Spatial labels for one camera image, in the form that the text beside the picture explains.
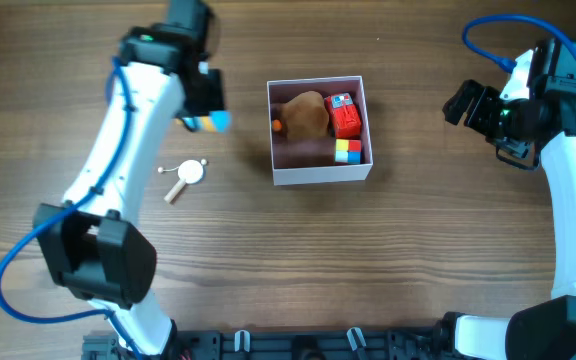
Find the orange blue duck toy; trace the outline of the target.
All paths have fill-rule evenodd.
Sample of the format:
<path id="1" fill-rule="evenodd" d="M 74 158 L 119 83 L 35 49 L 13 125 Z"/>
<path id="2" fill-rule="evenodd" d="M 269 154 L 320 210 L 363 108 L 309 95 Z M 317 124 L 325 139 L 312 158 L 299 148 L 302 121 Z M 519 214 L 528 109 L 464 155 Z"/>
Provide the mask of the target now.
<path id="1" fill-rule="evenodd" d="M 228 111 L 213 111 L 208 115 L 178 118 L 176 122 L 190 132 L 225 133 L 232 118 Z"/>

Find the white pig rattle drum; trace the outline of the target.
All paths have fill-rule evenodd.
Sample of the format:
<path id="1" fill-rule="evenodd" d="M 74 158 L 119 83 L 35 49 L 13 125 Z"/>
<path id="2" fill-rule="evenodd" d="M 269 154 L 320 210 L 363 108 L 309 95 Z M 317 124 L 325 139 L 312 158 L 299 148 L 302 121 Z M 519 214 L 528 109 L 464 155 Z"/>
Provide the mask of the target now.
<path id="1" fill-rule="evenodd" d="M 175 168 L 158 167 L 157 172 L 159 174 L 175 172 L 178 176 L 177 182 L 164 196 L 164 200 L 168 204 L 172 204 L 187 185 L 200 182 L 204 177 L 207 165 L 208 161 L 206 159 L 200 159 L 186 160 Z"/>

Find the brown plush toy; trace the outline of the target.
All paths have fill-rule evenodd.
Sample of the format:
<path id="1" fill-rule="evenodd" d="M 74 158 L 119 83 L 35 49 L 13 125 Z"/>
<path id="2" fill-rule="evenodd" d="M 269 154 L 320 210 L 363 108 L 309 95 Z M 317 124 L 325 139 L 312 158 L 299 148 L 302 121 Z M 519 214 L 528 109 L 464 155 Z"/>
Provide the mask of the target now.
<path id="1" fill-rule="evenodd" d="M 274 105 L 271 130 L 289 141 L 326 137 L 328 128 L 329 114 L 318 92 L 307 91 L 287 103 Z"/>

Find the red toy fire truck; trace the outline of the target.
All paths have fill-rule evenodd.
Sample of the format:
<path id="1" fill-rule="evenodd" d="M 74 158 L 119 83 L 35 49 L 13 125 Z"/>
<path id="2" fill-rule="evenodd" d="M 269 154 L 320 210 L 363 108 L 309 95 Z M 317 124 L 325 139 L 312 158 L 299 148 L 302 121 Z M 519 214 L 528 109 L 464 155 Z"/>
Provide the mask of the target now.
<path id="1" fill-rule="evenodd" d="M 349 93 L 339 93 L 324 99 L 334 136 L 356 139 L 361 134 L 362 120 Z"/>

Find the multicolour puzzle cube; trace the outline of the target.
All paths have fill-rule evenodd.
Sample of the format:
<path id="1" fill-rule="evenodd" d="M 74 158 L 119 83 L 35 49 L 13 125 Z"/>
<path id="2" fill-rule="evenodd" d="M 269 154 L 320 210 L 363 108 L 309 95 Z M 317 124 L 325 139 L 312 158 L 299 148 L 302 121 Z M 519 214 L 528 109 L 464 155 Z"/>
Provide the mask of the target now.
<path id="1" fill-rule="evenodd" d="M 337 139 L 334 161 L 337 164 L 358 165 L 361 163 L 362 142 L 355 139 Z"/>

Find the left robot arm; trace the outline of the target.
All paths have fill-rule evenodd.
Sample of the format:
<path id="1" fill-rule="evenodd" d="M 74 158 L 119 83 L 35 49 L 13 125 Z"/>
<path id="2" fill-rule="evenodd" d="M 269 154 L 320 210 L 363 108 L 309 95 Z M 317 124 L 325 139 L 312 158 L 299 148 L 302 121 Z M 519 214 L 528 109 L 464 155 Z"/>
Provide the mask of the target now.
<path id="1" fill-rule="evenodd" d="M 104 311 L 136 356 L 172 359 L 180 350 L 174 321 L 151 289 L 157 254 L 136 227 L 143 194 L 170 123 L 223 133 L 231 124 L 221 73 L 207 66 L 218 36 L 201 0 L 170 3 L 164 21 L 133 27 L 113 60 L 107 113 L 97 139 L 58 206 L 42 204 L 39 232 L 53 282 Z"/>

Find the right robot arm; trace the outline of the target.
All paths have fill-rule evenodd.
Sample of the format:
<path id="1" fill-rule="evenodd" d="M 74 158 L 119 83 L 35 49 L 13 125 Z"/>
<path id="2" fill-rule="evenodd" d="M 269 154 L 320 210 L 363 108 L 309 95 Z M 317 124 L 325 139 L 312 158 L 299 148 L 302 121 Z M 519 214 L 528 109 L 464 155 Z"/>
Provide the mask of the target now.
<path id="1" fill-rule="evenodd" d="M 498 160 L 546 173 L 556 252 L 551 298 L 508 319 L 457 314 L 446 329 L 452 352 L 469 358 L 576 359 L 576 58 L 551 38 L 516 62 L 503 90 L 466 80 L 443 113 L 482 134 Z"/>

